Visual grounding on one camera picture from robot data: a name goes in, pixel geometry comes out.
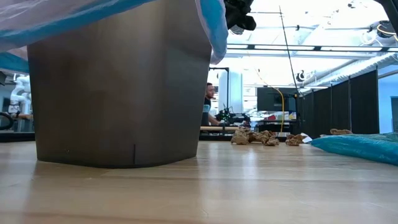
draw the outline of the white plastic bag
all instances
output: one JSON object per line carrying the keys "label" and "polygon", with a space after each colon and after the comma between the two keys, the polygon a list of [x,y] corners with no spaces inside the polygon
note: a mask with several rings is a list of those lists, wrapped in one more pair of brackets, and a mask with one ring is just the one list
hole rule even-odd
{"label": "white plastic bag", "polygon": [[[0,52],[29,45],[151,1],[156,0],[0,0]],[[217,64],[225,56],[228,36],[224,2],[196,0],[196,3],[201,24],[213,47],[211,63]]]}

